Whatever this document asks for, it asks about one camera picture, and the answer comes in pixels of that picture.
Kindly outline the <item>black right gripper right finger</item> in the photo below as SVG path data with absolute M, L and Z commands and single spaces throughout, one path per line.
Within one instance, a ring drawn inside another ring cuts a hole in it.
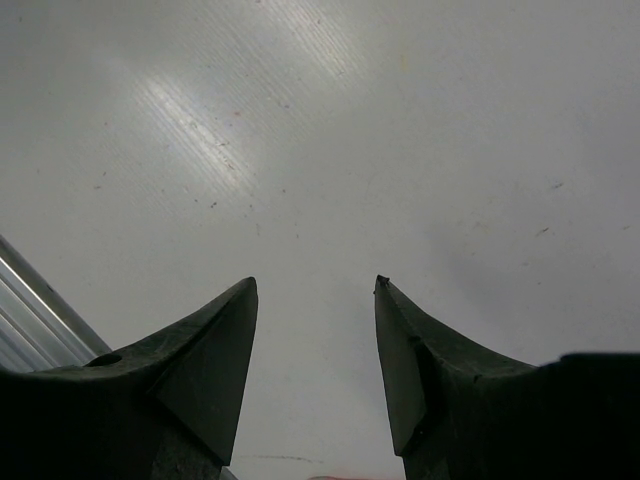
M 409 479 L 635 479 L 639 357 L 532 366 L 436 320 L 378 277 L 376 339 L 395 454 Z

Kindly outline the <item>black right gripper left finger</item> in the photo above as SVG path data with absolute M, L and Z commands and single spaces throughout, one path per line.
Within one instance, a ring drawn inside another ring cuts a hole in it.
M 5 479 L 216 479 L 232 457 L 255 337 L 245 278 L 84 366 L 1 376 Z

